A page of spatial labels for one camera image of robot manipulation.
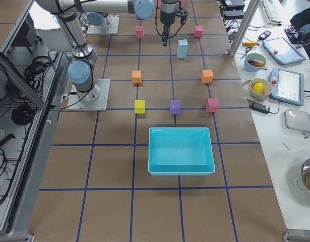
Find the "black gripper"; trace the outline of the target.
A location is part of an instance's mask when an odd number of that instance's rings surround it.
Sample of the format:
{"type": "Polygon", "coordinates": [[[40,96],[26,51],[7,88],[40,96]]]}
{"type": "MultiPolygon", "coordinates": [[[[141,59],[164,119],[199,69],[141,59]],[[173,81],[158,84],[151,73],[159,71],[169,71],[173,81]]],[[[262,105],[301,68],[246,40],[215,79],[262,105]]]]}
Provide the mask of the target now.
{"type": "Polygon", "coordinates": [[[166,47],[169,38],[169,25],[175,22],[175,18],[180,18],[180,24],[184,25],[187,21],[188,10],[183,8],[181,1],[161,0],[160,22],[164,25],[162,31],[162,46],[166,47]]]}

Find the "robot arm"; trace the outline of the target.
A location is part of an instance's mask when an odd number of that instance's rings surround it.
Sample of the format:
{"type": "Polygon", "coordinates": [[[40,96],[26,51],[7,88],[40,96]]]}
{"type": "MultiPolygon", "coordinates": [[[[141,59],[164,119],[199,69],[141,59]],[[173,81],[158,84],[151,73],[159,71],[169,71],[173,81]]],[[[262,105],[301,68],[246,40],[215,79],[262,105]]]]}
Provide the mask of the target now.
{"type": "MultiPolygon", "coordinates": [[[[101,12],[101,13],[129,13],[135,14],[141,19],[157,15],[157,1],[37,1],[38,5],[55,15],[60,21],[68,41],[73,50],[87,48],[88,42],[77,13],[101,12]]],[[[180,5],[180,1],[161,1],[160,23],[163,24],[162,45],[174,35],[170,35],[170,27],[175,18],[180,18],[180,25],[185,25],[189,13],[180,5]]]]}
{"type": "Polygon", "coordinates": [[[96,100],[100,95],[100,89],[93,77],[97,53],[88,43],[78,13],[129,13],[147,19],[155,11],[155,1],[37,1],[37,3],[56,16],[72,47],[75,61],[70,64],[68,75],[76,88],[78,99],[83,102],[96,100]]]}

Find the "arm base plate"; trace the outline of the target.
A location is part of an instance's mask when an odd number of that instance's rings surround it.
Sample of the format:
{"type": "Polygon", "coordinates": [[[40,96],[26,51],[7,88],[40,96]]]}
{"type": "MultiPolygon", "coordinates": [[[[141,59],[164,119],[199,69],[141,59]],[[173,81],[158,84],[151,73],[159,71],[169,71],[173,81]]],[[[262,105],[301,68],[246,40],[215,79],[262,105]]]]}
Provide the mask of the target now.
{"type": "Polygon", "coordinates": [[[108,15],[101,25],[96,26],[89,24],[87,29],[88,35],[116,35],[118,33],[119,16],[108,15]]]}
{"type": "Polygon", "coordinates": [[[67,103],[67,110],[74,111],[106,111],[108,96],[110,90],[110,79],[95,79],[94,88],[87,93],[77,92],[74,84],[71,91],[75,92],[70,95],[67,103]]]}

